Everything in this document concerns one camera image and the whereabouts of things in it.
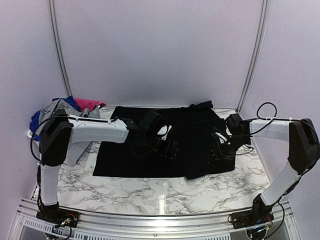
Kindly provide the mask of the aluminium front frame rail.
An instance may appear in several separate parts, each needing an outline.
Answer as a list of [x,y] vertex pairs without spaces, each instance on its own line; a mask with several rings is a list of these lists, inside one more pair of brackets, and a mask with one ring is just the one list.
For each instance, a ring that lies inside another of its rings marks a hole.
[[36,201],[20,201],[9,233],[10,240],[248,240],[259,228],[269,227],[269,240],[302,239],[288,201],[275,205],[272,222],[235,229],[232,211],[193,215],[128,215],[78,210],[77,226],[54,229],[36,217]]

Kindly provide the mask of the right aluminium corner post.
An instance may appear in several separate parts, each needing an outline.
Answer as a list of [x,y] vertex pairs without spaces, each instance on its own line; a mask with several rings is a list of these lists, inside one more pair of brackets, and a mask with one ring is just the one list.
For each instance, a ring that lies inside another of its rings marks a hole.
[[262,0],[256,37],[255,37],[253,50],[252,50],[248,70],[246,73],[244,85],[243,85],[242,92],[241,92],[241,95],[240,95],[240,98],[239,98],[239,101],[237,104],[237,108],[236,108],[237,112],[241,112],[242,109],[244,108],[246,99],[249,94],[250,86],[251,86],[253,78],[254,78],[255,68],[257,65],[257,61],[259,58],[259,54],[261,51],[261,47],[262,47],[263,39],[264,39],[264,35],[265,35],[268,8],[269,8],[269,1]]

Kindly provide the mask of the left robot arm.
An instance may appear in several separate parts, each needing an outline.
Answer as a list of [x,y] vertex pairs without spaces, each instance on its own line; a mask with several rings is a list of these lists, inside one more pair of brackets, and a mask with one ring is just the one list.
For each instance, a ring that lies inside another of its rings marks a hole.
[[37,205],[41,214],[51,222],[63,219],[58,202],[58,178],[61,165],[75,165],[90,142],[129,143],[141,146],[161,157],[173,158],[178,152],[178,143],[169,138],[172,126],[156,111],[151,110],[143,118],[115,117],[112,119],[87,118],[57,110],[53,116],[38,124],[33,135],[39,136],[37,158]]

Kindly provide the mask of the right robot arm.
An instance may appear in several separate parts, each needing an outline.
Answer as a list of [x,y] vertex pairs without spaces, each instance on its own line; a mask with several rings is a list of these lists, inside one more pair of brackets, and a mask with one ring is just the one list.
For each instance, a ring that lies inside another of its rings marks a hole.
[[239,114],[231,114],[225,123],[229,130],[227,134],[217,128],[213,130],[217,139],[212,150],[213,160],[234,160],[237,151],[250,142],[266,143],[266,147],[259,146],[258,150],[265,153],[265,157],[274,157],[273,160],[263,159],[273,177],[270,185],[255,197],[247,214],[252,224],[258,224],[319,161],[320,140],[309,118],[243,119]]

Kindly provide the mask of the pink garment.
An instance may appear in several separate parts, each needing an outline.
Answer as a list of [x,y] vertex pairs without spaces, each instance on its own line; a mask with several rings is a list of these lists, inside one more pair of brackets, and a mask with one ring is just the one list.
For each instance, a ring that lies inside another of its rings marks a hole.
[[95,106],[105,107],[107,104],[98,100],[84,99],[84,98],[74,98],[76,105],[79,107],[80,111],[89,109],[92,111]]

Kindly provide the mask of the white plastic laundry basket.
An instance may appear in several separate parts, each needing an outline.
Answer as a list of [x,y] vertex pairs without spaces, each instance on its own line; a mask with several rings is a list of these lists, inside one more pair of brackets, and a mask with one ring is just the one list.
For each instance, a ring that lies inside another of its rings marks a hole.
[[[86,108],[84,111],[80,111],[80,112],[81,112],[80,115],[75,115],[75,116],[84,117],[84,118],[95,118],[95,119],[101,118],[100,106],[95,106],[91,111],[88,108]],[[29,130],[27,132],[27,136],[31,139],[32,135],[33,133]],[[89,141],[78,142],[73,144],[70,143],[68,145],[69,149],[67,151],[66,159],[64,163],[71,167],[75,166],[78,159],[81,157],[81,155],[83,154],[83,152],[85,151],[85,149],[88,147],[89,144],[90,144]]]

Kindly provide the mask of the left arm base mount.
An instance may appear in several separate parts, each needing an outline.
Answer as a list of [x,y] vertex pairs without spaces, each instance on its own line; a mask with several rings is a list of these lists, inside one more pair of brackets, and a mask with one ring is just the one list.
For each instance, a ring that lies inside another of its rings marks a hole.
[[68,226],[76,228],[78,225],[80,213],[78,211],[60,208],[57,205],[44,206],[39,209],[36,218],[48,223],[55,224],[55,228]]

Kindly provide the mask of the blue garment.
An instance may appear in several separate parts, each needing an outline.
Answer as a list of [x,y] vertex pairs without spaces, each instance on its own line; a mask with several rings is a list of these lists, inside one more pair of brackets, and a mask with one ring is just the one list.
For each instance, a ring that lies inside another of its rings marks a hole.
[[44,127],[45,124],[38,126],[46,119],[53,116],[54,112],[59,109],[64,109],[67,114],[77,115],[81,114],[80,108],[76,105],[73,96],[69,96],[67,98],[53,98],[52,102],[50,102],[45,107],[38,110],[32,117],[31,122],[29,124],[29,130],[34,133],[33,140],[39,142],[40,137],[39,133]]

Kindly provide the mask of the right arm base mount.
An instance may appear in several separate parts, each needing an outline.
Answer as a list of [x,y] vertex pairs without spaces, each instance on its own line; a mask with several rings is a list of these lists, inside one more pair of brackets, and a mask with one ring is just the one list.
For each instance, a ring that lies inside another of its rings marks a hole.
[[234,212],[229,215],[228,222],[233,225],[234,229],[248,228],[270,224],[274,220],[272,212],[258,215],[252,210]]

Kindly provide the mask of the left aluminium corner post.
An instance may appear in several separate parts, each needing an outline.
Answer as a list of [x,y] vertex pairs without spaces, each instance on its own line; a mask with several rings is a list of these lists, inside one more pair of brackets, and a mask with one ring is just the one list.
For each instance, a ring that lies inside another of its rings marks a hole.
[[56,3],[54,0],[48,0],[47,3],[48,3],[50,25],[52,30],[52,38],[53,38],[54,48],[57,56],[58,67],[60,70],[65,93],[69,97],[73,93],[72,93],[72,87],[69,81],[69,76],[68,76],[68,72],[65,64],[63,48],[62,48],[61,39],[60,39],[58,18],[57,18],[57,12],[56,12]]

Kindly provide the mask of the aluminium corner post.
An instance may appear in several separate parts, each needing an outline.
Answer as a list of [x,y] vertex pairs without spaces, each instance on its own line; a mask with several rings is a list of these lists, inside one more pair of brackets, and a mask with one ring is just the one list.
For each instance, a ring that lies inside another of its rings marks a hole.
[[57,12],[56,12],[56,3],[54,0],[48,0],[47,3],[48,3],[50,25],[52,30],[52,38],[53,38],[54,48],[57,56],[58,67],[60,70],[65,93],[69,97],[73,93],[72,93],[72,87],[69,81],[69,76],[68,76],[68,72],[65,64],[63,48],[62,48],[61,39],[60,39],[58,18],[57,18]]
[[261,51],[261,47],[262,47],[263,39],[264,39],[264,35],[265,35],[268,8],[269,8],[269,1],[262,0],[256,37],[255,37],[253,50],[252,50],[248,70],[246,73],[244,85],[243,85],[242,92],[241,92],[241,95],[240,95],[240,98],[239,98],[239,101],[237,104],[237,108],[236,108],[237,112],[241,112],[242,109],[244,108],[246,99],[249,94],[250,86],[251,86],[253,78],[254,78],[255,68],[257,65],[257,61],[259,58],[259,54]]

